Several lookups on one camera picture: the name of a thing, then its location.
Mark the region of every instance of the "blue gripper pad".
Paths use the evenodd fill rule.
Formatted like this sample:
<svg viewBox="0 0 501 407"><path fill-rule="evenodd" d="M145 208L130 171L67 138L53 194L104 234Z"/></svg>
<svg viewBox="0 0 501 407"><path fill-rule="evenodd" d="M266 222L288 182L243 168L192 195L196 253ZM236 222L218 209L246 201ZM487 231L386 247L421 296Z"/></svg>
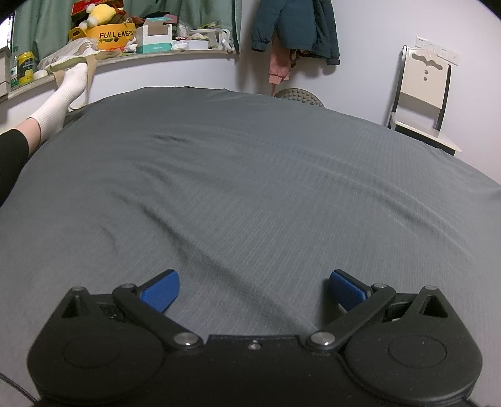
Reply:
<svg viewBox="0 0 501 407"><path fill-rule="evenodd" d="M158 312L164 312L179 294L179 275L177 271L167 270L143 284L139 290L139 298L143 302Z"/></svg>
<svg viewBox="0 0 501 407"><path fill-rule="evenodd" d="M332 298L334 298L334 300L336 300L346 311L350 311L367 299L367 292L357 287L341 273L338 273L338 270L334 270L331 273L329 278L329 289Z"/></svg>

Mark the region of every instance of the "chair seat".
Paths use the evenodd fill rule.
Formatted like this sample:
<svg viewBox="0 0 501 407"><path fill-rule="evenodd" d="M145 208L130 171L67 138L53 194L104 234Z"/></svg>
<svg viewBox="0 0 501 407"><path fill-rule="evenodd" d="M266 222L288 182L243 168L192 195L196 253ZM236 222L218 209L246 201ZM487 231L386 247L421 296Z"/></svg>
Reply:
<svg viewBox="0 0 501 407"><path fill-rule="evenodd" d="M391 113L390 125L393 130L397 130L413 138L417 138L418 140L424 141L434 147L442 148L441 146L443 146L445 148L442 149L447 152L453 150L453 152L449 152L452 155L454 155L457 151L462 151L456 143L443 134L443 131L435 130L432 127L423 127L422 125L412 122L412 120L409 120L407 117L404 118L395 112Z"/></svg>

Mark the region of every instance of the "white chair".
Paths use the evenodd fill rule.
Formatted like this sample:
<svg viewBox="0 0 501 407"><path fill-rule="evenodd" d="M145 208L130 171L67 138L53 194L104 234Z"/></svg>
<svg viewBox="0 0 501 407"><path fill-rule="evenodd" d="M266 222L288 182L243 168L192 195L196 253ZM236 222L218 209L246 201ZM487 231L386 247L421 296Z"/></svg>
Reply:
<svg viewBox="0 0 501 407"><path fill-rule="evenodd" d="M440 132L449 93L450 71L450 64L433 52L404 46L388 128L440 148L451 155L457 151L461 152L452 140ZM438 111L435 126L419 124L403 113L397 112L401 93L433 106L432 110Z"/></svg>

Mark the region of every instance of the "green curtain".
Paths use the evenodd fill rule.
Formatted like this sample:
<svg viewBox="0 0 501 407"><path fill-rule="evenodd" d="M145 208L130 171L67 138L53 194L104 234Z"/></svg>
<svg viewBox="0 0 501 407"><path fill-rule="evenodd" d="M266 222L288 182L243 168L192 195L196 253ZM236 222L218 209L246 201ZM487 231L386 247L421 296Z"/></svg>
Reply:
<svg viewBox="0 0 501 407"><path fill-rule="evenodd" d="M13 55L32 51L42 59L68 43L74 0L28 0L16 10L13 29ZM241 0L124 0L130 15L169 11L192 27L221 20L233 32L238 46Z"/></svg>

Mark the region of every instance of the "windowsill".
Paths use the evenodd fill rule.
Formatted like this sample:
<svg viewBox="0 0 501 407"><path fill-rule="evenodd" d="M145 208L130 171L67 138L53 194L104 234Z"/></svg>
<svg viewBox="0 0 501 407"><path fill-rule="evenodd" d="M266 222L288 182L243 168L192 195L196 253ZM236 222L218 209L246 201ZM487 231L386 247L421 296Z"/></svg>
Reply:
<svg viewBox="0 0 501 407"><path fill-rule="evenodd" d="M129 55L124 55L121 57L116 57L116 58L109 58L105 59L102 61L99 61L97 66L106 66L106 65L112 65L112 64L118 64L121 62L126 62L126 61L139 61L143 59L148 59L148 58L155 58L155 57L169 57L173 55L203 55L204 57L209 56L209 55L218 55L221 57L227 56L229 57L230 55L235 55L238 54L236 51L232 52L227 52L227 51L214 51L214 50L209 50L209 51L179 51L179 50L173 50L173 51L168 51L168 52L152 52L149 54L129 54ZM37 88L38 86L44 85L46 83L54 81L54 75L48 75L43 78L40 78L36 81L33 81L32 83L29 83L27 85L21 86L20 88L14 89L9 93L8 100L11 100L19 95L22 95L25 92L28 92L32 89Z"/></svg>

